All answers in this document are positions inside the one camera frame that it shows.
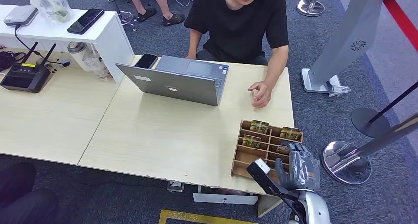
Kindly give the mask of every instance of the laptop lid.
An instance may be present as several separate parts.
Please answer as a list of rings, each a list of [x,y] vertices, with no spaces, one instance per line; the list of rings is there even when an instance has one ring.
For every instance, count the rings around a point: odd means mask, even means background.
[[[213,79],[122,64],[116,66],[142,92],[218,106]]]

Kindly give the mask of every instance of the floor marking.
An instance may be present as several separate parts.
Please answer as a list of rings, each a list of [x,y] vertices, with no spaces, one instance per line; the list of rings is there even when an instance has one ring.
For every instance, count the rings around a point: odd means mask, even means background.
[[[166,220],[169,218],[189,221],[189,222],[204,223],[204,224],[257,224],[257,223],[247,222],[247,221],[211,217],[211,216],[205,216],[205,215],[193,214],[193,213],[183,213],[183,212],[177,212],[177,211],[171,211],[171,210],[165,210],[165,209],[161,210],[160,220],[158,221],[158,224],[166,224]]]

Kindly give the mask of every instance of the black smartphone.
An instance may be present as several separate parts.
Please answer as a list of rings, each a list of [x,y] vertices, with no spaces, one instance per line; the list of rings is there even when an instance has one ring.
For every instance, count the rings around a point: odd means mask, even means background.
[[[157,59],[158,57],[156,55],[147,53],[144,54],[134,66],[138,68],[149,69],[155,63],[155,61],[157,61]]]
[[[85,33],[104,13],[105,11],[101,9],[89,9],[67,29],[67,32],[76,34]]]

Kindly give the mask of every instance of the black router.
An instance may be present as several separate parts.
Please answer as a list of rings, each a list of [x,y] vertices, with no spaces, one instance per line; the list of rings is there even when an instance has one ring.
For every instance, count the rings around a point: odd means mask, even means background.
[[[38,42],[32,46],[21,63],[14,63],[1,81],[0,85],[9,90],[19,90],[32,93],[38,93],[46,83],[49,74],[51,73],[46,67],[49,56],[54,50],[56,44],[52,46],[46,57],[40,64],[27,64],[26,60],[33,53]]]

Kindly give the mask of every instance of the robotic arm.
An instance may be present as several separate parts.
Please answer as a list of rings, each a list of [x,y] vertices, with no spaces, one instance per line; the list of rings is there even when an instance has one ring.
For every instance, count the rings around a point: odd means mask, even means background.
[[[320,184],[319,161],[305,146],[288,146],[289,173],[283,170],[282,160],[276,160],[280,185],[267,176],[270,168],[262,159],[252,162],[247,171],[267,194],[280,197],[292,209],[289,224],[331,224],[325,201],[315,193]]]

